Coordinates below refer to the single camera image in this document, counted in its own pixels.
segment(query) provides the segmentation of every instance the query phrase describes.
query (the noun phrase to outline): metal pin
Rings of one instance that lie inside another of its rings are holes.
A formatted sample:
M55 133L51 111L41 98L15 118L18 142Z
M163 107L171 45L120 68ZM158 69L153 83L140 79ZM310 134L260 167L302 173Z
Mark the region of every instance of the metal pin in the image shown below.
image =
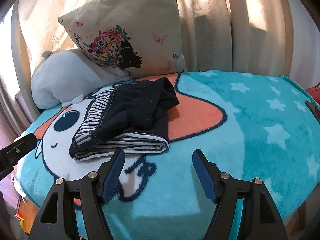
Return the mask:
M223 179L229 179L229 178L230 178L230 175L229 175L229 173L227 173L227 172L223 172L223 173L221 173L221 177L222 177Z
M90 172L88 176L89 176L89 178L93 179L93 178L97 177L97 173L95 171L93 171L93 172Z
M56 184L60 185L63 183L63 179L62 178L59 178L56 180Z
M262 180L259 179L259 178L255 178L255 179L254 179L254 182L255 182L256 184L258 184L258 185L262 184Z

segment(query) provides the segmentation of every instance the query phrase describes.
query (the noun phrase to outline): blue rubber pad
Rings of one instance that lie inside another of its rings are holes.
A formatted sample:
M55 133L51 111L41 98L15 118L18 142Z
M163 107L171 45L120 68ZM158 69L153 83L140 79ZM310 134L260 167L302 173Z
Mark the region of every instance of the blue rubber pad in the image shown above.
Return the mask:
M212 202L215 202L215 200L217 199L217 195L214 191L214 182L196 151L194 151L192 154L192 164L196 170L206 197L209 198Z
M121 150L119 155L117 156L113 166L110 169L109 174L107 175L106 179L103 182L103 193L102 198L106 202L109 198L111 198L117 182L119 180L120 173L124 166L124 151Z

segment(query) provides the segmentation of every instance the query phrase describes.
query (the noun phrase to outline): orange cartoon ear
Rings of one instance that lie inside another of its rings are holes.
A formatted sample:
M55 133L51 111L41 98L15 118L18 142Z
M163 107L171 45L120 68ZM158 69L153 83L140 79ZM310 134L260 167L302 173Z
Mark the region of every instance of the orange cartoon ear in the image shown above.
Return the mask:
M42 139L45 131L49 128L49 126L52 124L52 122L57 118L61 112L63 112L65 108L61 108L59 112L57 112L53 117L51 117L48 121L44 122L35 132L34 135L37 137L37 139Z
M161 77L169 79L174 86L179 105L168 111L169 116L169 141L184 140L220 127L226 120L226 112L214 103L181 93L176 88L179 74L169 74L140 78L141 80L154 81Z

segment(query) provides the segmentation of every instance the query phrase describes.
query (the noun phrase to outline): teal blanket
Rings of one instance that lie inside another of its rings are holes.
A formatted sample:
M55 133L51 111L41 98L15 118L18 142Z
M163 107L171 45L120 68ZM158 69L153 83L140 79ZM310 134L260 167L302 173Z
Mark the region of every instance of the teal blanket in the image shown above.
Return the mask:
M197 148L236 179L261 178L283 219L305 201L319 181L320 125L305 105L314 101L301 87L286 77L248 73L167 77L180 101L169 111L170 150L126 156L114 197L103 206L115 240L203 238L215 205L205 197L192 166ZM17 176L36 205L42 204L56 178L80 179L108 160L78 163L68 155L92 97L67 109L48 109L28 128L39 146L19 162ZM67 119L70 111L80 112L74 124ZM71 122L63 133L54 130L61 118ZM80 210L79 234L86 237ZM239 201L230 239L236 239L241 210Z

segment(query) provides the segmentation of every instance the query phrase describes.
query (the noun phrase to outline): cartoon eye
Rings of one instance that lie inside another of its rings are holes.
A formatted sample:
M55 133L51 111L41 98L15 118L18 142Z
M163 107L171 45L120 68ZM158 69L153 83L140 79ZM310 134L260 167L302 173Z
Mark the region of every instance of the cartoon eye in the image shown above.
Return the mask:
M57 132L62 132L72 127L79 119L80 113L76 110L66 112L54 124L53 128Z

